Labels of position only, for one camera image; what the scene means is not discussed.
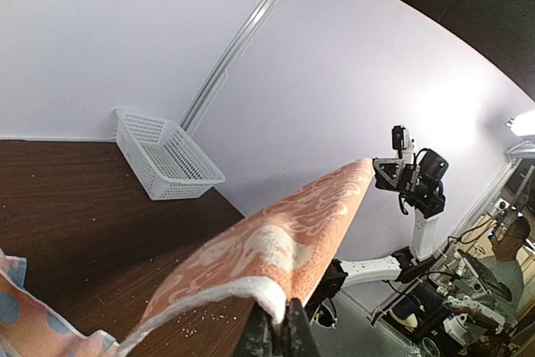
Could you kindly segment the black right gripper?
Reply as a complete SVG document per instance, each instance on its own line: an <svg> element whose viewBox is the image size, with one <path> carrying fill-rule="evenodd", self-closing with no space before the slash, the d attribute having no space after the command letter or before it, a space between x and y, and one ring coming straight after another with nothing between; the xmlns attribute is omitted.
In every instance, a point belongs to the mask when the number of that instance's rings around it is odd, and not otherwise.
<svg viewBox="0 0 535 357"><path fill-rule="evenodd" d="M374 158L375 187L394 192L415 192L420 180L420 167L405 164L403 158Z"/></svg>

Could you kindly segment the orange bunny pattern towel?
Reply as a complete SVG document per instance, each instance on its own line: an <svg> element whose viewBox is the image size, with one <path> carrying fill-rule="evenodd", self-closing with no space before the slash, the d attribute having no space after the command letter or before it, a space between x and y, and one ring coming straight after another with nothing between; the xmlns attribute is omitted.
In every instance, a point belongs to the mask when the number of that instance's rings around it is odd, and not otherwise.
<svg viewBox="0 0 535 357"><path fill-rule="evenodd" d="M178 314L229 297L254 299L280 325L288 300L310 300L374 175L371 159L351 162L206 242L158 287L117 354Z"/></svg>

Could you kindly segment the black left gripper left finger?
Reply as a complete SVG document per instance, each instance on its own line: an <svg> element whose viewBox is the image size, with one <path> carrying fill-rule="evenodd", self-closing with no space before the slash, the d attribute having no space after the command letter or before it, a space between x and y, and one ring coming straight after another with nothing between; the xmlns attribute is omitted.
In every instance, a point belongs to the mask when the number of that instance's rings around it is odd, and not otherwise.
<svg viewBox="0 0 535 357"><path fill-rule="evenodd" d="M272 320L259 304L255 304L248 316L242 335L233 352L234 357L273 356Z"/></svg>

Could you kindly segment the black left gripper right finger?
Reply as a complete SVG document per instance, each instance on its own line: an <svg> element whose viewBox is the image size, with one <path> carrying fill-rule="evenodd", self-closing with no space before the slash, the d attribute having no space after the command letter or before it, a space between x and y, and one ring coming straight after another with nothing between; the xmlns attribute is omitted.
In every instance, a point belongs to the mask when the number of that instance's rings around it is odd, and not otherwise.
<svg viewBox="0 0 535 357"><path fill-rule="evenodd" d="M312 336L308 315L301 300L288 301L280 329L282 356L314 357L318 348Z"/></svg>

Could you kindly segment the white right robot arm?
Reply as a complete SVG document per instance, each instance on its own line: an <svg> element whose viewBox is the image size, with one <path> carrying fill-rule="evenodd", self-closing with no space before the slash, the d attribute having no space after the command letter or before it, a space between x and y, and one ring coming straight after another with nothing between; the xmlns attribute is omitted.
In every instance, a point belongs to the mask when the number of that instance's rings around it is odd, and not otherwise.
<svg viewBox="0 0 535 357"><path fill-rule="evenodd" d="M432 240L446 196L442 178L449 164L435 151L424 148L415 153L397 150L396 158L374 158L374 186L394 192L403 215L414 210L410 244L382 258L350 261L333 259L305 307L310 321L318 322L324 302L331 302L342 289L360 283L416 280L435 262Z"/></svg>

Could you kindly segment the blue patchwork towel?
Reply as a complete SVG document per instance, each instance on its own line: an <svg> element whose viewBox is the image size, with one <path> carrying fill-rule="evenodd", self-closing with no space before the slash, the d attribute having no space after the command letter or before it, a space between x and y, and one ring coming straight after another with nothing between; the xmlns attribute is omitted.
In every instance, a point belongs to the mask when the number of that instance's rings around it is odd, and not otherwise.
<svg viewBox="0 0 535 357"><path fill-rule="evenodd" d="M1 254L2 356L115 356L119 344L98 330L89 336L25 288L27 259Z"/></svg>

